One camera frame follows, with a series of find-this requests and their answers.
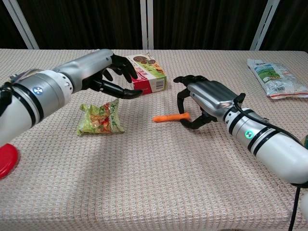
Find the red plate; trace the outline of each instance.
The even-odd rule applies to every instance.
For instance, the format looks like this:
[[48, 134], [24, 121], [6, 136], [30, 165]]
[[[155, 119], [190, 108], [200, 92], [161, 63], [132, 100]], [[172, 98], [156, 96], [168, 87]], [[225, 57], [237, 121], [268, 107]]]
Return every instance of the red plate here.
[[0, 179], [5, 177], [16, 165], [18, 150], [11, 144], [0, 147]]

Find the dark curtain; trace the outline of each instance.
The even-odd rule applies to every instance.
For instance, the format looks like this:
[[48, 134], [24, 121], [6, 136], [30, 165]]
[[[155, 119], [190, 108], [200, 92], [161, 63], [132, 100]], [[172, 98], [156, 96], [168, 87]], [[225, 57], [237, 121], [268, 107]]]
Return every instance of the dark curtain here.
[[142, 49], [139, 0], [18, 0], [40, 49]]
[[266, 3], [154, 0], [154, 48], [249, 50]]
[[261, 50], [308, 52], [308, 1], [281, 0]]
[[3, 1], [0, 1], [0, 48], [27, 49]]

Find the cardboard box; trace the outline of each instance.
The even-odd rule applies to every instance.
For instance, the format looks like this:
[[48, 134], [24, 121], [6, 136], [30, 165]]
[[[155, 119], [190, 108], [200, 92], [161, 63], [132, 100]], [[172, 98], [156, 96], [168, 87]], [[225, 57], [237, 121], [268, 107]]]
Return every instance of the cardboard box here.
[[166, 74], [150, 53], [126, 57], [132, 63], [138, 75], [138, 79], [132, 80], [132, 89], [143, 90], [143, 95], [145, 95], [167, 88]]

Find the beige tablecloth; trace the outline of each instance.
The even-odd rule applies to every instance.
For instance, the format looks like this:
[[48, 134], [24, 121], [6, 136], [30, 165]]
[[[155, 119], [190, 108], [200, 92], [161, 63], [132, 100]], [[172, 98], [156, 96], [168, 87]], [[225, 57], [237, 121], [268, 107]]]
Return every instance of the beige tablecloth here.
[[[91, 51], [0, 50], [0, 81], [30, 68], [50, 69]], [[129, 55], [144, 51], [120, 51]], [[308, 55], [296, 51], [150, 51], [167, 73], [167, 90], [120, 100], [126, 132], [76, 135], [82, 103], [113, 97], [87, 90], [12, 141], [17, 168], [0, 180], [0, 230], [286, 229], [295, 188], [279, 180], [221, 123], [190, 131], [178, 122], [177, 76], [203, 75], [239, 94], [250, 107], [298, 138], [308, 133], [307, 100], [270, 100], [247, 58], [287, 65], [308, 85]], [[123, 77], [115, 83], [128, 87]], [[193, 118], [198, 106], [185, 102]], [[300, 209], [296, 228], [308, 228]]]

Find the orange carrot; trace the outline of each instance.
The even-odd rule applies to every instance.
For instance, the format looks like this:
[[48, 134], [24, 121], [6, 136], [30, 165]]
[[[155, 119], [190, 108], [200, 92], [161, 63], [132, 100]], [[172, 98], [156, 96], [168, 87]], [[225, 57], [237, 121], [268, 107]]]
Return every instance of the orange carrot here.
[[153, 117], [152, 121], [154, 121], [154, 122], [165, 122], [165, 121], [189, 119], [189, 118], [190, 118], [189, 113], [185, 112], [183, 114], [155, 116], [155, 117]]

